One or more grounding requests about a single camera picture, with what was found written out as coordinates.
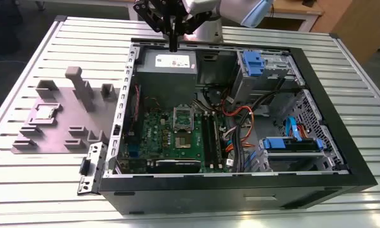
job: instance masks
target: floor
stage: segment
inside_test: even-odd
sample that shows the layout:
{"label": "floor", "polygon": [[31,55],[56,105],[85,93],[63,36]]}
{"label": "floor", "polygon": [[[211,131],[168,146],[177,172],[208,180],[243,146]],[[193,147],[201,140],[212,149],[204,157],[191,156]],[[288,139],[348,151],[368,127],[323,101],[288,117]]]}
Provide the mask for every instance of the floor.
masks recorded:
{"label": "floor", "polygon": [[[21,49],[15,54],[0,56],[0,61],[17,61],[0,63],[0,105],[24,69],[25,64],[23,62],[28,62],[56,15],[128,19],[127,8],[91,5],[81,7],[76,4],[47,3],[47,9],[41,12],[37,10],[35,2],[27,0],[20,2],[24,23],[15,28],[15,31],[21,41]],[[235,25],[229,21],[224,21],[223,24]],[[376,53],[369,62],[364,64],[364,69],[380,89],[380,53]]]}

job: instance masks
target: aluminum workbench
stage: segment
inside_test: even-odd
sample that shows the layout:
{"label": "aluminum workbench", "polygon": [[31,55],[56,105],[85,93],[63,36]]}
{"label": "aluminum workbench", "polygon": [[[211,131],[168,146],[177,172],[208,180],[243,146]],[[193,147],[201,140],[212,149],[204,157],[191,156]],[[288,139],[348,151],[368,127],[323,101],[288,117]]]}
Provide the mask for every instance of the aluminum workbench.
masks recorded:
{"label": "aluminum workbench", "polygon": [[132,37],[161,38],[144,22],[72,18],[56,21],[0,108],[0,225],[39,227],[380,227],[380,91],[340,40],[328,34],[224,27],[227,43],[301,48],[379,185],[307,210],[121,216],[103,196],[76,195],[84,154],[12,154],[35,105],[35,86],[80,66],[92,87],[119,87]]}

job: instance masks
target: motherboard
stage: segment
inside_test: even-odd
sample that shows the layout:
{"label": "motherboard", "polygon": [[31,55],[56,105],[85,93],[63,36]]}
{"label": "motherboard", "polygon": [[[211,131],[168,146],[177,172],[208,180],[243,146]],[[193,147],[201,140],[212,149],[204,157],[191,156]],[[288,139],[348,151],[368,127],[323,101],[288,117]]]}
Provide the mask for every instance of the motherboard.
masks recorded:
{"label": "motherboard", "polygon": [[199,169],[200,173],[227,172],[221,147],[212,133],[216,131],[219,134],[216,125],[223,123],[223,118],[195,113],[187,105],[173,110],[152,109],[144,115],[140,143],[125,145],[128,153],[119,159],[121,171],[152,173],[149,167],[168,167],[168,164],[175,163],[176,168]]}

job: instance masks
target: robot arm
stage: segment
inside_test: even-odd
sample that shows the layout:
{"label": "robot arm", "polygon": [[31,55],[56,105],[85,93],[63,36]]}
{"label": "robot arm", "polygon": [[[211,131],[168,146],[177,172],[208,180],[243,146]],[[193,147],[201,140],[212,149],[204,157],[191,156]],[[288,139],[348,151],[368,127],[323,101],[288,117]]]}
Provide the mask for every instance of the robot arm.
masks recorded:
{"label": "robot arm", "polygon": [[176,52],[179,39],[192,34],[211,18],[219,16],[251,28],[256,27],[271,9],[273,0],[136,0],[133,9],[155,32],[169,40]]}

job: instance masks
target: power supply label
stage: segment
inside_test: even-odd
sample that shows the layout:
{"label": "power supply label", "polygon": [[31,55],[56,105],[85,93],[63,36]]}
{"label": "power supply label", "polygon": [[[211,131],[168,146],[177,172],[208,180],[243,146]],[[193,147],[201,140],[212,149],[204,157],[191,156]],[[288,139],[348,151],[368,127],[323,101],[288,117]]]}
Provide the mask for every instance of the power supply label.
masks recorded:
{"label": "power supply label", "polygon": [[156,67],[180,67],[189,68],[191,67],[191,57],[180,56],[180,55],[157,55],[155,66]]}

